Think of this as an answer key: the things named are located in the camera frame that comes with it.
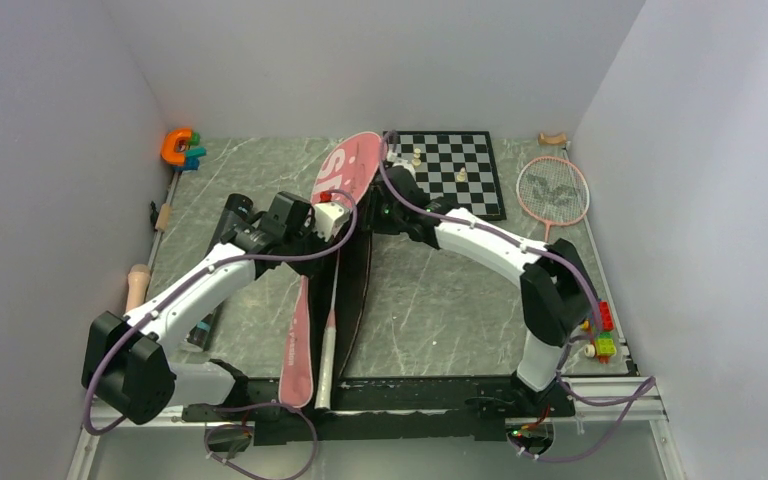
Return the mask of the pink racket bag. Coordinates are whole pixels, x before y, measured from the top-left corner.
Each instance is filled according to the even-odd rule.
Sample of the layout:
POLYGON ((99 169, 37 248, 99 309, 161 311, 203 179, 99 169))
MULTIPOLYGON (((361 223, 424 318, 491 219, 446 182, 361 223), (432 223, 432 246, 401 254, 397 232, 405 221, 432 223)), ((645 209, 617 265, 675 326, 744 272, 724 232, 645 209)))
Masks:
MULTIPOLYGON (((326 157, 313 184, 310 200, 340 188, 360 201, 378 172, 381 136, 352 135, 326 157)), ((340 254, 336 301, 336 346, 332 391, 342 379, 353 353, 366 305, 371 270, 372 234, 358 228, 340 254)), ((303 276, 288 330, 278 397, 296 408, 314 407, 319 383, 323 332, 330 306, 335 256, 313 279, 303 276)))

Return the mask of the pink badminton racket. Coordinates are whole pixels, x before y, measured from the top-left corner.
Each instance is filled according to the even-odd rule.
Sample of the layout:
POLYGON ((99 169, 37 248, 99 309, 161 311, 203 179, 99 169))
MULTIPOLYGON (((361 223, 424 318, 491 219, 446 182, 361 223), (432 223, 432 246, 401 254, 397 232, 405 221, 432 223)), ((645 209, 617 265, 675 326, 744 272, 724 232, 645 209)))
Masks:
POLYGON ((335 346, 336 346, 336 301, 339 277, 340 254, 335 256, 335 268, 330 295, 330 306, 323 332, 322 350, 320 356, 320 371, 314 408, 317 411, 327 411, 331 408, 331 391, 334 377, 335 346))
POLYGON ((582 171, 561 157, 529 161, 517 177, 516 191, 522 209, 544 225, 545 242, 553 227, 580 222, 590 207, 590 189, 582 171))

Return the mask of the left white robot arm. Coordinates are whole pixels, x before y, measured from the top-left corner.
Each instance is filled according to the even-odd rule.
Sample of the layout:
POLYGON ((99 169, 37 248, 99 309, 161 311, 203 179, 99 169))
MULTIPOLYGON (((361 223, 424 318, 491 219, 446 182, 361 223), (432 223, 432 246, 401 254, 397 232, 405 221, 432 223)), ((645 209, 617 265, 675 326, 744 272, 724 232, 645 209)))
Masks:
POLYGON ((221 360, 173 364, 167 352, 230 296, 267 271, 287 263, 298 274, 318 272, 345 245, 359 220, 356 200, 330 189, 313 203, 278 193, 267 211, 234 195, 203 260, 166 290, 124 316, 99 315, 90 325, 82 369, 86 389, 83 427, 93 434, 92 405, 99 399, 122 420, 152 421, 165 408, 208 405, 224 420, 239 417, 248 402, 248 378, 221 360))

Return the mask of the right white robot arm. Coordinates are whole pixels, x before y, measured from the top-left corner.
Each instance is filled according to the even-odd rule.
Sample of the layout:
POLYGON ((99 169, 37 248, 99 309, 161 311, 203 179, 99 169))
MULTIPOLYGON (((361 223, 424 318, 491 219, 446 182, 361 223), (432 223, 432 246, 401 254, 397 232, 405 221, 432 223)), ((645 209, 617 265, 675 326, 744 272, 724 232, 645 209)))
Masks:
POLYGON ((599 313, 576 248, 566 240, 539 243, 516 236, 443 197, 431 199, 401 165, 379 164, 370 214, 377 233, 405 233, 414 242, 481 264, 518 287, 526 335, 511 401, 524 415, 545 407, 574 331, 599 313))

